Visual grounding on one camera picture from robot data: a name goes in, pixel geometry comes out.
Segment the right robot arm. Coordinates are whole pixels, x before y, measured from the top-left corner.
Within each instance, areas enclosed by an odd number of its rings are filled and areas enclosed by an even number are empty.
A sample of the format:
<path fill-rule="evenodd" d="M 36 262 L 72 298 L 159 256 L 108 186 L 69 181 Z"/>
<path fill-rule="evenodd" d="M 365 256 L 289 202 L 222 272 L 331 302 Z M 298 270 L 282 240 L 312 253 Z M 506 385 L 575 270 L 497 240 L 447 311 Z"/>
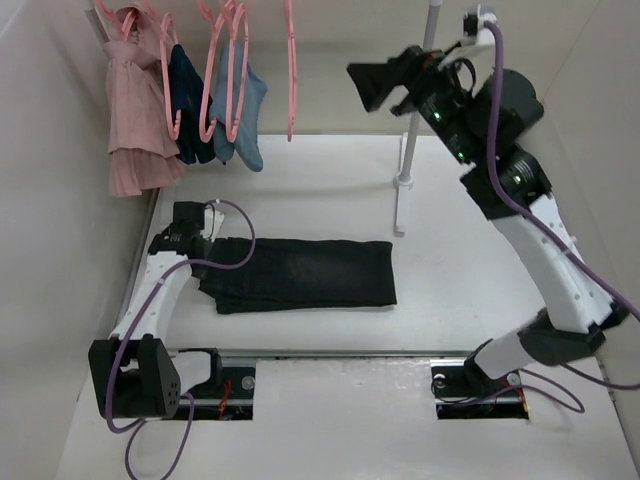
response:
<path fill-rule="evenodd" d="M 533 363 L 556 367 L 592 357 L 629 313 L 584 272 L 560 217 L 541 165 L 557 148 L 543 134 L 544 107 L 533 84 L 502 68 L 482 86 L 465 88 L 459 72 L 472 66 L 451 50 L 411 46 L 383 63 L 347 67 L 369 112 L 394 89 L 406 89 L 392 113 L 420 115 L 467 167 L 467 194 L 511 244 L 544 301 L 525 325 L 484 342 L 452 372 L 435 370 L 434 386 L 448 397 L 490 394 Z"/>

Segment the black trousers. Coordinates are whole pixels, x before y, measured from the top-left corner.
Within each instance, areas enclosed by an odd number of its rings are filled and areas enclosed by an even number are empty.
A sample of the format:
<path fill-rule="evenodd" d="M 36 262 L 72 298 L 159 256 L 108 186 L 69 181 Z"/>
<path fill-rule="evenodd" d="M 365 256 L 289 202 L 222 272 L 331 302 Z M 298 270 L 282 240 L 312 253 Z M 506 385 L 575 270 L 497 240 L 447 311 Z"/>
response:
<path fill-rule="evenodd" d="M 199 290 L 220 315 L 397 303 L 388 241 L 259 238 L 237 270 L 210 269 Z"/>

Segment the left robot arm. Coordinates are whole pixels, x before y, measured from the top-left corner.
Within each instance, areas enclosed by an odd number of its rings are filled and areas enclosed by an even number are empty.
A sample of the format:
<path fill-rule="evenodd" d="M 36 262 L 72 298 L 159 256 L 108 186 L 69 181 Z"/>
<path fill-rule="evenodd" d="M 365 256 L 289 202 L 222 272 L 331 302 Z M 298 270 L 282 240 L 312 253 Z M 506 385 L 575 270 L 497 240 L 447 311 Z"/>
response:
<path fill-rule="evenodd" d="M 223 387 L 215 348 L 171 352 L 165 345 L 177 300 L 188 280 L 204 268 L 183 265 L 209 253 L 224 214 L 198 202 L 177 202 L 173 221 L 156 234 L 128 310 L 107 339 L 92 343 L 91 377 L 99 412 L 121 418 L 171 418 L 181 396 L 204 397 Z"/>

